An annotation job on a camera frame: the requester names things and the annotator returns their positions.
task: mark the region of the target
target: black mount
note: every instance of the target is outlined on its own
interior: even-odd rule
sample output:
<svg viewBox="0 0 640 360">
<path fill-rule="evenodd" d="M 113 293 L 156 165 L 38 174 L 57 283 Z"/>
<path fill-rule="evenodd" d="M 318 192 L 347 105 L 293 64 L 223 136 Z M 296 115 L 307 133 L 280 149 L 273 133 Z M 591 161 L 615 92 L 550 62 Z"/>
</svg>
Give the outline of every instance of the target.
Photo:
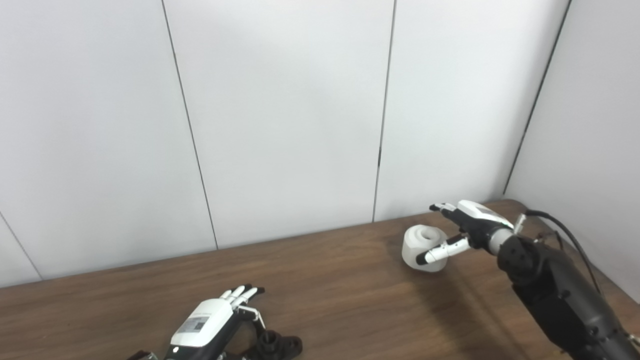
<svg viewBox="0 0 640 360">
<path fill-rule="evenodd" d="M 228 360 L 291 360 L 302 353 L 302 340 L 297 336 L 281 336 L 264 331 L 255 345 L 241 355 L 227 354 Z"/>
<path fill-rule="evenodd" d="M 549 340 L 574 360 L 640 360 L 606 300 L 562 251 L 512 236 L 498 267 Z"/>
</svg>

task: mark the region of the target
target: white cylindrical object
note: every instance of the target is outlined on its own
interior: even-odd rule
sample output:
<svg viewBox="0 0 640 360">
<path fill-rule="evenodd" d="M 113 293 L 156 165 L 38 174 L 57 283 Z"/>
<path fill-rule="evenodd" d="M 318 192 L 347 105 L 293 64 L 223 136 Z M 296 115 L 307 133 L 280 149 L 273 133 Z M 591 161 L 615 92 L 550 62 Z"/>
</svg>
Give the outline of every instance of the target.
<svg viewBox="0 0 640 360">
<path fill-rule="evenodd" d="M 426 225 L 411 226 L 404 233 L 402 259 L 407 265 L 416 270 L 427 272 L 440 271 L 447 264 L 447 259 L 442 259 L 426 265 L 418 265 L 415 262 L 415 257 L 440 245 L 446 239 L 447 235 L 437 227 Z"/>
</svg>

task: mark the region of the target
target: robotic finger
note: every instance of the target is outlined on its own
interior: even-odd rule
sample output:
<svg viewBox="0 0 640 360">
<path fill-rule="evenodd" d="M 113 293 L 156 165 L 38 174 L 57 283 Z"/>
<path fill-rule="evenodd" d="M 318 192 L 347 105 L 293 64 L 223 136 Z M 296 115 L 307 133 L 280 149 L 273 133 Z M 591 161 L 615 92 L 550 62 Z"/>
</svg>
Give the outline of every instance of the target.
<svg viewBox="0 0 640 360">
<path fill-rule="evenodd" d="M 418 265 L 426 265 L 434 263 L 438 260 L 448 258 L 449 256 L 457 255 L 468 249 L 471 249 L 471 246 L 469 246 L 468 238 L 462 234 L 459 234 L 443 242 L 440 246 L 437 246 L 429 251 L 425 251 L 422 254 L 418 254 L 418 256 L 416 256 L 415 258 L 415 262 Z"/>
</svg>

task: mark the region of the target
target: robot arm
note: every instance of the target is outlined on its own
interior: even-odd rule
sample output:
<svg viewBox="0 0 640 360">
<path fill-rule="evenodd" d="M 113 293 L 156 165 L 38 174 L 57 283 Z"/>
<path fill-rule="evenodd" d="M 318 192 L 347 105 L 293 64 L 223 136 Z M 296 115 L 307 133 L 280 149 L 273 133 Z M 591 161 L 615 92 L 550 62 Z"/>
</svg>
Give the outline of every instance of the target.
<svg viewBox="0 0 640 360">
<path fill-rule="evenodd" d="M 474 202 L 432 209 L 460 226 L 470 247 L 497 256 L 498 267 L 542 331 L 574 360 L 640 360 L 632 336 L 564 252 L 517 235 L 506 219 Z M 416 261 L 424 261 L 427 253 Z"/>
</svg>

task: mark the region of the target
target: hole in object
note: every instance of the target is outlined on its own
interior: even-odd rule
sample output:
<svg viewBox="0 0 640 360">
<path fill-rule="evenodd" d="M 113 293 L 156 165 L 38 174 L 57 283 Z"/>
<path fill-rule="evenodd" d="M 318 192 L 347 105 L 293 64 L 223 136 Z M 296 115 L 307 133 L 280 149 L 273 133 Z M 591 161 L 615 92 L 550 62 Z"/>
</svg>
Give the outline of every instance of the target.
<svg viewBox="0 0 640 360">
<path fill-rule="evenodd" d="M 437 240 L 440 237 L 440 234 L 438 234 L 436 231 L 434 231 L 433 229 L 430 229 L 428 227 L 420 230 L 420 235 L 425 239 L 425 240 Z"/>
<path fill-rule="evenodd" d="M 273 344 L 277 339 L 276 334 L 273 331 L 265 331 L 262 335 L 262 340 L 265 344 Z"/>
</svg>

